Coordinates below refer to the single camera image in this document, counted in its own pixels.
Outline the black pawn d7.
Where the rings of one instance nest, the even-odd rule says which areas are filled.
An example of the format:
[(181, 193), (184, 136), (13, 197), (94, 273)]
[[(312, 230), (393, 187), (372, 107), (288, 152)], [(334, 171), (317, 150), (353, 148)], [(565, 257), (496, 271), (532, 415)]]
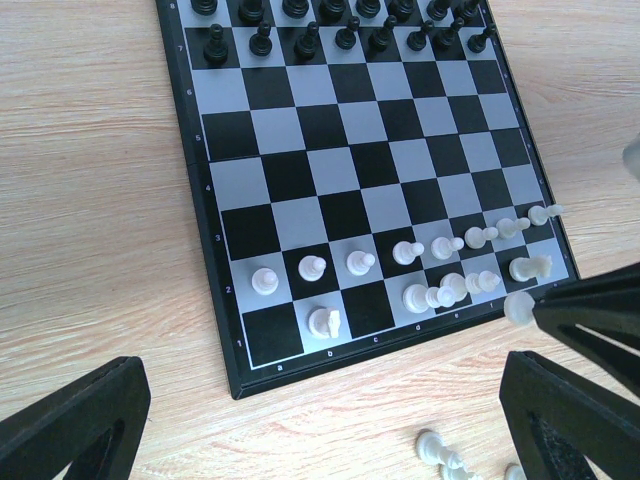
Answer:
[(351, 50), (356, 44), (359, 26), (360, 19), (357, 16), (351, 16), (347, 25), (336, 32), (335, 44), (342, 50)]

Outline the black pawn c7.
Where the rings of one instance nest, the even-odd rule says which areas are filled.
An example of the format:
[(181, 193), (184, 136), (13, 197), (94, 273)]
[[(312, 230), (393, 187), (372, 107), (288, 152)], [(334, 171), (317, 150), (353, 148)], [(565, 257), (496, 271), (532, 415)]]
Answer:
[(316, 21), (311, 21), (306, 26), (304, 33), (299, 35), (294, 45), (295, 57), (298, 61), (312, 60), (318, 50), (319, 45), (319, 25)]

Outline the black bishop c8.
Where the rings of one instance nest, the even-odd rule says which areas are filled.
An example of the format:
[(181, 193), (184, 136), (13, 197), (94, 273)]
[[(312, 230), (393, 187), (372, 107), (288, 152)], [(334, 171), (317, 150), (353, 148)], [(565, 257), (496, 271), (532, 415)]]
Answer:
[(309, 10), (308, 0), (283, 0), (282, 9), (284, 13), (294, 19), (303, 18)]

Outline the black rook h8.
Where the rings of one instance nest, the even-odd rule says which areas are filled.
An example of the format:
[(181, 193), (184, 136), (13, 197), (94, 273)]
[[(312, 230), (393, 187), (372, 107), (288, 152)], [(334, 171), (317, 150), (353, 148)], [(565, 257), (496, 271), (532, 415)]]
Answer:
[(465, 24), (471, 22), (478, 14), (480, 0), (464, 0), (454, 10), (454, 18), (461, 18)]

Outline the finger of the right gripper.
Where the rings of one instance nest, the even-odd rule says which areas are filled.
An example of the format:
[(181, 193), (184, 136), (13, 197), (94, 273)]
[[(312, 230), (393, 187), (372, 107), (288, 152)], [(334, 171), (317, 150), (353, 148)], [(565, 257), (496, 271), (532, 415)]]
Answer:
[(533, 307), (538, 327), (598, 364), (629, 390), (639, 388), (639, 265), (549, 289)]

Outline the black pawn g7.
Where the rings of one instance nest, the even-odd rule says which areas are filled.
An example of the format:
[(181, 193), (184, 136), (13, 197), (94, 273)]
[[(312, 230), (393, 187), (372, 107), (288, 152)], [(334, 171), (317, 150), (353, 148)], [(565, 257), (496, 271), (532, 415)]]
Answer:
[(459, 31), (464, 25), (465, 20), (457, 17), (449, 27), (439, 29), (434, 37), (435, 46), (440, 50), (449, 49), (459, 39)]

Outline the black piece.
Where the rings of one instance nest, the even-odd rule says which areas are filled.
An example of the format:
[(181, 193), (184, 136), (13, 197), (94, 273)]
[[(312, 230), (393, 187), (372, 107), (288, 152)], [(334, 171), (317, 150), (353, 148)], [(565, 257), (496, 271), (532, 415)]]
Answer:
[(434, 28), (432, 20), (425, 20), (421, 23), (418, 30), (412, 31), (407, 38), (407, 46), (416, 52), (422, 51), (427, 46), (427, 40), (430, 32)]

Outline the black rook corner a8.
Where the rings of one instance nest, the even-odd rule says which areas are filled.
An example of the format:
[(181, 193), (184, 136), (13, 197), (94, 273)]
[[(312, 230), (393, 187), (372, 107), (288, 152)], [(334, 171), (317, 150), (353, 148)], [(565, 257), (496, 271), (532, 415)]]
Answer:
[(218, 0), (191, 0), (191, 7), (199, 15), (211, 16), (218, 8)]

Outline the white piece cluster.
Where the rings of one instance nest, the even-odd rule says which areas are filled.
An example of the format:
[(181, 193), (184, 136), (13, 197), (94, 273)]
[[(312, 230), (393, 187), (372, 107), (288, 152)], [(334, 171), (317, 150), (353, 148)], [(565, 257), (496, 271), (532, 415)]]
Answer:
[(542, 226), (547, 223), (548, 220), (561, 215), (564, 212), (564, 207), (560, 204), (553, 204), (550, 206), (532, 206), (527, 213), (527, 216), (534, 226)]

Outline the white pawn cluster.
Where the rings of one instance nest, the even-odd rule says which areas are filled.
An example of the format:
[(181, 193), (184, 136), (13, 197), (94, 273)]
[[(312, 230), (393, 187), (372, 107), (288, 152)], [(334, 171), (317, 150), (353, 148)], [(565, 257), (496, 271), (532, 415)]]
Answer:
[(534, 320), (534, 306), (535, 300), (527, 291), (511, 292), (504, 301), (504, 314), (514, 325), (524, 326)]

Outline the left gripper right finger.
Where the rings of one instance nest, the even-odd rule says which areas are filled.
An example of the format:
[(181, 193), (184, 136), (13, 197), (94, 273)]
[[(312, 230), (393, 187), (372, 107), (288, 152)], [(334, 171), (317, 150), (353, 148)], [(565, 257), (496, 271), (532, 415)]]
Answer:
[(499, 392), (528, 479), (639, 477), (639, 406), (533, 351), (508, 354)]

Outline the black and silver chessboard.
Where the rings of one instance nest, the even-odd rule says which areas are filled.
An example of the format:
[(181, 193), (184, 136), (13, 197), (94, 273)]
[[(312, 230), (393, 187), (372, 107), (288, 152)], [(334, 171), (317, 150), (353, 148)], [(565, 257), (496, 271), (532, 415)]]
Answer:
[[(263, 1), (272, 51), (251, 53), (258, 25), (243, 22), (240, 1), (218, 1), (211, 16), (191, 1), (156, 8), (172, 84), (210, 291), (231, 396), (248, 397), (372, 357), (444, 336), (503, 314), (505, 297), (533, 297), (579, 277), (559, 216), (481, 249), (464, 247), (436, 259), (431, 243), (471, 227), (495, 227), (526, 217), (534, 205), (556, 204), (498, 33), (482, 53), (467, 40), (495, 23), (480, 1), (477, 16), (447, 50), (435, 46), (461, 1), (434, 22), (429, 1), (414, 1), (385, 51), (368, 44), (390, 15), (389, 1), (371, 19), (346, 1), (337, 22), (307, 14), (288, 17), (282, 1)], [(360, 19), (356, 44), (342, 50), (336, 32)], [(434, 28), (416, 52), (408, 35), (425, 20)], [(294, 45), (309, 22), (319, 25), (315, 57), (298, 61)], [(228, 44), (224, 64), (203, 48), (220, 24)], [(421, 242), (410, 265), (393, 259), (400, 241)], [(355, 250), (376, 263), (363, 276), (346, 266)], [(302, 279), (307, 255), (327, 262), (323, 276)], [(517, 257), (552, 257), (548, 278), (515, 281)], [(270, 268), (277, 290), (259, 295), (253, 273)], [(412, 284), (440, 287), (449, 273), (489, 270), (501, 278), (488, 293), (450, 308), (412, 313), (402, 295)], [(335, 339), (314, 338), (317, 308), (340, 311)]]

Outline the black knight b8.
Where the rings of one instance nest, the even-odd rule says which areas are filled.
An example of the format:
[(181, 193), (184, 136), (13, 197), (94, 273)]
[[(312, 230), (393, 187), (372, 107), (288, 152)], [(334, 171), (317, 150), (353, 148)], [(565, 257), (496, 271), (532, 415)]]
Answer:
[(241, 0), (238, 6), (238, 15), (247, 24), (259, 24), (264, 18), (264, 12), (262, 0)]

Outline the black bishop f8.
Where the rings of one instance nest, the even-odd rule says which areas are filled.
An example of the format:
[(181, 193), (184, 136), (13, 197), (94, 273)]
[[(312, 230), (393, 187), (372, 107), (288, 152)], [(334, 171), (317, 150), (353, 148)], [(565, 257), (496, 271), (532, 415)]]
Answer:
[(388, 13), (395, 16), (399, 23), (409, 20), (414, 9), (415, 3), (413, 0), (390, 0), (387, 5)]

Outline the black pawn h7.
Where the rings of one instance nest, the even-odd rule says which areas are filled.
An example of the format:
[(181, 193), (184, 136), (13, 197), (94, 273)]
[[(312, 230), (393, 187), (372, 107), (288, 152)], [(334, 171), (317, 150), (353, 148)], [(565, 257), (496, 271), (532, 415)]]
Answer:
[(467, 47), (472, 53), (482, 53), (486, 49), (488, 40), (496, 34), (497, 27), (495, 23), (488, 24), (479, 34), (473, 34), (467, 40)]

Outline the black pawn b7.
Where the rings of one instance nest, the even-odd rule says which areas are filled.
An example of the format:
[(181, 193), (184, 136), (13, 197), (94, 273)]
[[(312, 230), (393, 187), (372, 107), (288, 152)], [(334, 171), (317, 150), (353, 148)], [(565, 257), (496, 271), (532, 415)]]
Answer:
[(267, 57), (272, 51), (272, 41), (270, 38), (271, 25), (262, 21), (249, 39), (249, 49), (252, 54), (259, 57)]

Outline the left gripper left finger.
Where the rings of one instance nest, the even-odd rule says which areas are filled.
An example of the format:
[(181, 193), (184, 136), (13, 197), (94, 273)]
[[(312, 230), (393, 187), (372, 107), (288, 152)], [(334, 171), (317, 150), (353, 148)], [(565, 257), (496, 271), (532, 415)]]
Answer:
[(109, 361), (1, 421), (1, 477), (127, 479), (150, 400), (140, 358)]

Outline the black pawn a7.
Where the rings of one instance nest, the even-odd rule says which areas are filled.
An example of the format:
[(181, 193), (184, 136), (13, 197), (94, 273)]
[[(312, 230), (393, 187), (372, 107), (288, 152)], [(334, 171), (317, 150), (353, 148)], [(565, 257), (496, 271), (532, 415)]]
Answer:
[(203, 48), (204, 58), (212, 64), (224, 64), (228, 59), (228, 44), (224, 38), (224, 29), (214, 23), (209, 28), (209, 40)]

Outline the black knight g8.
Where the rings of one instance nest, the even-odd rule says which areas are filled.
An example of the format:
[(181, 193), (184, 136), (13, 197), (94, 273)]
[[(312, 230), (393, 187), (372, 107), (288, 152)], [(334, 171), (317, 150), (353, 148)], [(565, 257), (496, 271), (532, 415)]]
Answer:
[(426, 13), (434, 22), (440, 22), (449, 14), (451, 4), (451, 0), (430, 0), (426, 7)]

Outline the black queen d8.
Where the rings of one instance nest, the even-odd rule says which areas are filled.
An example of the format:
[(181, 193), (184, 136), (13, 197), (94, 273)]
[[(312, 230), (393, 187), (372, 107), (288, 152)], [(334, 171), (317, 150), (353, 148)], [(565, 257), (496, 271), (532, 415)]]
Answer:
[(319, 3), (320, 16), (326, 21), (339, 21), (345, 10), (345, 0), (321, 0)]

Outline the black king e8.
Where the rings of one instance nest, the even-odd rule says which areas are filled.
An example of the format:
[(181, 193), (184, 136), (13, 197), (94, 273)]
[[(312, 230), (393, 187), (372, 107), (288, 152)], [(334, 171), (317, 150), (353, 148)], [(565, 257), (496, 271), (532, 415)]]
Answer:
[(381, 3), (379, 0), (357, 0), (356, 11), (357, 13), (367, 19), (374, 18), (381, 9)]

